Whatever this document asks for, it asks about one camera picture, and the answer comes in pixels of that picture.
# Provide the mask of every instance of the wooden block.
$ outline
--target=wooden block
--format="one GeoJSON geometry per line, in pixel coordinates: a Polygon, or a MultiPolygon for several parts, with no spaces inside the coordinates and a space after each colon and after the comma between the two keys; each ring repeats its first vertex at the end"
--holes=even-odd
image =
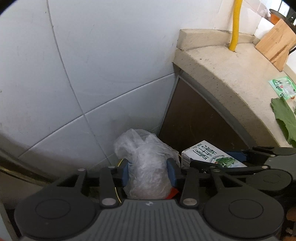
{"type": "Polygon", "coordinates": [[[256,49],[263,54],[279,71],[283,71],[290,49],[296,44],[296,34],[280,19],[261,39],[256,49]]]}

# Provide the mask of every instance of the brown cabinet panel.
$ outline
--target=brown cabinet panel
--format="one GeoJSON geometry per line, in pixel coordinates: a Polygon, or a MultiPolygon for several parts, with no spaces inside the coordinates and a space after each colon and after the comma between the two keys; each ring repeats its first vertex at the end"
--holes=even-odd
{"type": "Polygon", "coordinates": [[[248,148],[227,122],[181,79],[158,137],[180,154],[203,140],[223,151],[248,148]]]}

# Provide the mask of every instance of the clear plastic bag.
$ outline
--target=clear plastic bag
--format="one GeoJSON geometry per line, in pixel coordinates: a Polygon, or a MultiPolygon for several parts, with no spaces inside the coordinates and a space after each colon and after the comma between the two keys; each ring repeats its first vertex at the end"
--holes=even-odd
{"type": "Polygon", "coordinates": [[[114,143],[119,159],[129,161],[129,181],[124,188],[130,199],[163,199],[171,190],[166,160],[173,158],[180,165],[178,152],[156,135],[145,130],[130,129],[114,143]]]}

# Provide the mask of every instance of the white tile wall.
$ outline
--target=white tile wall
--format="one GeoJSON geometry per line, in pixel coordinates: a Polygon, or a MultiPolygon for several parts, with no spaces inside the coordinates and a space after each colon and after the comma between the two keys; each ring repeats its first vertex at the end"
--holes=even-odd
{"type": "Polygon", "coordinates": [[[179,30],[212,28],[222,0],[49,0],[84,112],[174,72],[179,30]]]}
{"type": "Polygon", "coordinates": [[[160,125],[175,81],[175,74],[168,75],[86,114],[106,156],[113,154],[114,141],[130,128],[151,131],[160,125]]]}
{"type": "Polygon", "coordinates": [[[275,1],[275,0],[260,0],[260,2],[261,2],[264,6],[266,6],[266,7],[268,7],[269,2],[272,2],[272,1],[275,1]]]}
{"type": "Polygon", "coordinates": [[[61,176],[80,167],[90,169],[106,156],[85,117],[81,116],[33,146],[20,159],[44,172],[61,176]]]}
{"type": "Polygon", "coordinates": [[[260,0],[244,0],[245,3],[247,3],[249,5],[249,7],[253,10],[253,11],[257,11],[260,5],[260,0]]]}
{"type": "Polygon", "coordinates": [[[289,55],[287,65],[296,73],[296,51],[289,55]]]}
{"type": "MultiPolygon", "coordinates": [[[[0,148],[57,176],[117,164],[113,142],[129,128],[157,134],[179,30],[232,27],[233,0],[48,1],[58,48],[46,0],[0,17],[0,148]]],[[[240,32],[260,19],[245,3],[240,32]]]]}
{"type": "MultiPolygon", "coordinates": [[[[222,1],[219,12],[213,19],[213,29],[232,31],[233,4],[234,0],[222,1]]],[[[243,1],[239,19],[239,32],[253,35],[260,20],[261,16],[252,10],[249,3],[243,1]]]]}
{"type": "Polygon", "coordinates": [[[273,27],[274,25],[271,22],[269,22],[265,18],[262,18],[254,35],[257,38],[262,39],[263,36],[268,33],[273,27]]]}
{"type": "Polygon", "coordinates": [[[18,157],[81,110],[61,65],[45,0],[0,17],[0,143],[18,157]]]}

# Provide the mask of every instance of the green leaf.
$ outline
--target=green leaf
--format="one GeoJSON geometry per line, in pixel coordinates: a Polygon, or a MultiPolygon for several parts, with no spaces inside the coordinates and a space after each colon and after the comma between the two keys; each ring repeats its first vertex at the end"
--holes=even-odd
{"type": "Polygon", "coordinates": [[[287,142],[296,147],[296,119],[283,97],[271,99],[271,107],[287,142]]]}

